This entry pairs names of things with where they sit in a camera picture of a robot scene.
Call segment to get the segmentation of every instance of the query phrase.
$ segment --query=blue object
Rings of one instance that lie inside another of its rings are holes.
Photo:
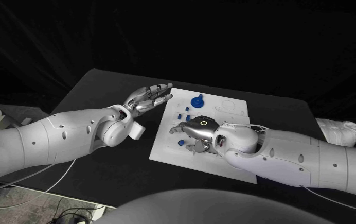
[[[204,101],[202,99],[202,94],[199,94],[199,97],[191,98],[191,106],[194,108],[200,108],[204,105]]]

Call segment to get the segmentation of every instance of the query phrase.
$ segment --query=floor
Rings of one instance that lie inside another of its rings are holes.
[[[33,121],[37,121],[49,116],[49,114],[44,113],[39,108],[33,107],[0,104],[0,110],[19,122],[21,122],[26,117],[31,118]],[[36,191],[17,187],[0,189],[0,207],[19,204],[33,199],[39,194],[40,193]],[[36,200],[19,207],[0,209],[0,224],[46,224],[50,222],[55,212],[57,217],[60,213],[69,208],[95,207],[96,204],[93,203],[86,203],[73,199],[62,198],[60,196],[55,196],[52,194],[44,194]],[[108,213],[111,210],[111,208],[105,208],[105,213]],[[86,218],[91,219],[91,215],[85,210],[79,210],[78,214],[86,216]],[[68,223],[70,217],[72,215],[66,215],[62,218],[60,224]]]

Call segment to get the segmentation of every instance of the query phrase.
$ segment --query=blue cylinder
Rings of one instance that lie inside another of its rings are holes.
[[[199,94],[199,97],[191,98],[191,106],[194,108],[200,108],[204,105],[204,101],[202,99],[202,94]]]

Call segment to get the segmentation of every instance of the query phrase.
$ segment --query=robotic hand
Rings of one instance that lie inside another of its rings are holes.
[[[37,165],[57,164],[117,146],[127,136],[138,139],[144,127],[134,121],[171,97],[163,84],[140,88],[124,104],[53,114],[40,121],[0,130],[0,176]]]
[[[184,132],[196,138],[194,145],[186,146],[193,153],[217,154],[232,167],[269,180],[356,194],[356,148],[288,131],[255,131],[248,126],[226,122],[219,125],[199,116],[180,122],[170,133]]]

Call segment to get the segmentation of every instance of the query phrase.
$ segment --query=blue knob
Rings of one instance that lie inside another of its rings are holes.
[[[194,108],[200,108],[204,105],[204,101],[202,99],[202,94],[199,94],[199,97],[191,98],[191,106]]]

